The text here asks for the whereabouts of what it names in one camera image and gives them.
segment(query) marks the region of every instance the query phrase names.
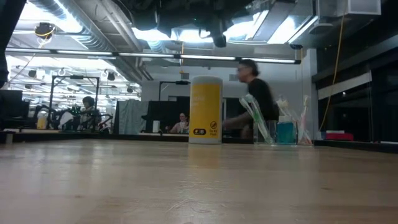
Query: black shirt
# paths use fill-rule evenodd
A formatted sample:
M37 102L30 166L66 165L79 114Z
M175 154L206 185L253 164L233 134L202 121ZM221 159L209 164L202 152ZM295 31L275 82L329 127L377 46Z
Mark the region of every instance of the black shirt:
M264 119L266 121L277 121L279 119L279 109L272 98L268 84L259 78L255 78L248 84L248 90L249 94L257 100Z

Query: yellow container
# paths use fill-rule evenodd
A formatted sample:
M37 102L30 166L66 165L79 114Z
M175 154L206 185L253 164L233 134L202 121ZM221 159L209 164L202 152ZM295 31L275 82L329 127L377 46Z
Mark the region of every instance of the yellow container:
M189 143L221 144L223 80L195 77L191 82Z
M47 124L47 118L41 117L37 120L37 129L45 129Z

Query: man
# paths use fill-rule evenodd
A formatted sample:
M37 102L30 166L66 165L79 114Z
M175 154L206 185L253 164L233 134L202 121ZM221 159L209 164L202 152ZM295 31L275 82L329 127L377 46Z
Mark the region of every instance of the man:
M238 65L238 79L240 82L248 84L248 92L258 102L262 116L266 121L277 121L279 119L279 109L274 102L268 84L259 79L259 71L253 60L241 60ZM253 120L246 111L243 114L227 119L224 122L226 129L243 127L241 137L252 138Z

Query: woman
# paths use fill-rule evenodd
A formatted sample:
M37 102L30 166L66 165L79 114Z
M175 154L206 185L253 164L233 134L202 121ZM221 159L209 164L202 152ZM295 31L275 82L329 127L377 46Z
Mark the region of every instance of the woman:
M180 122L174 125L174 127L170 130L170 133L173 134L188 134L189 133L189 122L188 118L184 113L180 113Z

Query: seated person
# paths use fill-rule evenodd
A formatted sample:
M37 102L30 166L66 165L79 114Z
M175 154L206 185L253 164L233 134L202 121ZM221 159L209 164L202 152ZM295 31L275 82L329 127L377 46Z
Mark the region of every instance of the seated person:
M174 127L170 130L170 133L173 134L188 134L189 133L189 122L188 118L184 113L180 113L180 122L174 125Z
M80 129L93 128L93 120L92 120L93 115L97 115L95 117L95 127L97 129L98 124L101 122L101 116L99 116L100 112L98 110L94 112L94 104L95 104L94 98L90 96L84 97L83 104L85 107L81 110Z

